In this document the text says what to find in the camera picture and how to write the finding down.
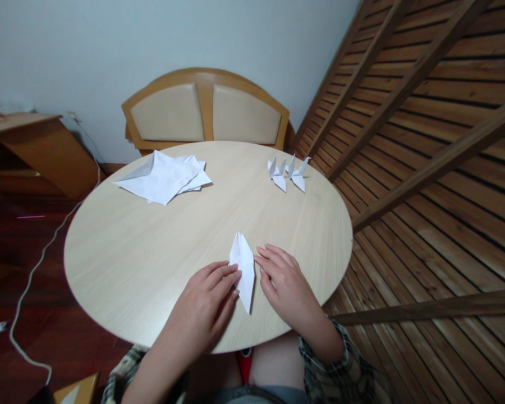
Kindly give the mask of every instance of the hand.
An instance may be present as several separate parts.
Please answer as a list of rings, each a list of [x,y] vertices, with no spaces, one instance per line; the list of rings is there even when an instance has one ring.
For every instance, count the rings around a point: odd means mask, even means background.
[[[224,330],[239,294],[232,286],[240,277],[237,264],[228,266],[228,261],[209,264],[195,273],[158,339],[186,351],[182,360],[195,361]]]
[[[240,277],[237,265],[222,261],[209,264],[189,279],[125,391],[123,403],[163,401],[180,375],[223,332],[239,294],[232,286]]]
[[[325,316],[297,260],[270,244],[257,250],[260,255],[254,260],[261,266],[260,285],[273,309],[307,341],[322,362],[341,360],[344,343]]]

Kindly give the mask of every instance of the red floor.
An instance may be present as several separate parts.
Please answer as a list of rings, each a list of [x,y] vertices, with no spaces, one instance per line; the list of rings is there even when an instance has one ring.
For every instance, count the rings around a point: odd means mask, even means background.
[[[11,323],[28,272],[41,249],[75,205],[64,200],[14,198],[0,202],[0,263],[18,267],[0,281],[0,322]],[[43,219],[16,219],[45,215]],[[79,307],[66,281],[63,246],[68,224],[48,249],[36,271],[15,329],[28,355],[53,367],[51,391],[101,372],[100,387],[131,344],[111,335]],[[28,365],[15,351],[7,333],[0,334],[0,403],[24,403],[47,378],[46,371]]]

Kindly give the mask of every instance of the person's left hand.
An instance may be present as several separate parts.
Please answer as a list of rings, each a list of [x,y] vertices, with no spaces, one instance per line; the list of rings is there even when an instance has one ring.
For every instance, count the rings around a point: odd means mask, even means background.
[[[183,348],[181,359],[194,362],[224,330],[239,294],[232,285],[240,277],[237,264],[228,266],[228,261],[209,264],[195,273],[157,340],[163,339],[165,345],[179,351]]]
[[[240,277],[237,265],[222,261],[209,264],[189,279],[127,387],[123,403],[163,401],[180,375],[223,332],[239,294],[232,285]]]

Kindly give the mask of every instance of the paper on desk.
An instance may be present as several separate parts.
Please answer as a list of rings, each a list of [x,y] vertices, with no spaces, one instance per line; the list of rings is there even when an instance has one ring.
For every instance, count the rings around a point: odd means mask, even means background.
[[[241,233],[237,233],[234,238],[232,250],[230,250],[229,265],[237,264],[237,269],[241,271],[241,278],[237,281],[236,289],[240,292],[240,300],[245,311],[251,314],[251,301],[253,299],[254,288],[254,256],[249,248],[249,244]]]
[[[69,394],[63,398],[60,404],[75,404],[75,401],[77,400],[77,395],[79,394],[79,390],[80,385],[71,390]]]
[[[202,164],[194,155],[171,158],[157,150],[148,161],[114,183],[148,201],[168,202],[177,194],[198,190],[211,183]]]
[[[305,179],[303,178],[303,173],[305,172],[305,168],[307,168],[309,160],[310,157],[307,157],[301,167],[299,167],[298,170],[294,170],[294,165],[296,164],[296,155],[294,154],[292,161],[290,161],[290,165],[286,166],[288,177],[290,177],[290,180],[292,180],[294,184],[303,192],[305,192]]]
[[[284,168],[286,166],[286,159],[282,161],[281,167],[277,167],[277,157],[273,157],[273,161],[268,160],[268,170],[269,170],[269,179],[273,180],[273,182],[284,192],[286,192],[286,181],[284,180]]]
[[[180,192],[177,193],[183,194],[184,192],[189,192],[189,191],[200,191],[202,188],[202,185],[206,185],[211,183],[211,180],[209,179],[208,175],[205,173],[204,169],[206,167],[206,162],[198,161],[196,157],[193,154],[190,154],[188,156],[181,156],[181,157],[176,157],[174,160],[182,159],[183,162],[191,162],[194,165],[199,165],[202,171],[198,173],[196,177],[194,177],[191,182],[189,182],[187,185],[185,185],[182,189],[180,189]]]

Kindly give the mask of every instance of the paper crane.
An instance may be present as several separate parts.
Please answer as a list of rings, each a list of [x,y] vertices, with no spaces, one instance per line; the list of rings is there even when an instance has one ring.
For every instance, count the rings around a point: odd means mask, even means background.
[[[268,161],[269,179],[284,192],[286,192],[286,181],[284,180],[284,168],[286,167],[286,159],[282,161],[281,167],[277,167],[277,157],[273,157],[273,161]]]
[[[294,184],[303,192],[305,192],[305,179],[303,178],[303,173],[305,172],[305,168],[307,168],[307,164],[310,160],[310,157],[307,157],[301,167],[297,170],[294,170],[294,165],[296,164],[296,155],[294,154],[292,157],[292,161],[290,161],[290,165],[286,166],[286,171],[288,172],[288,177],[294,182]]]

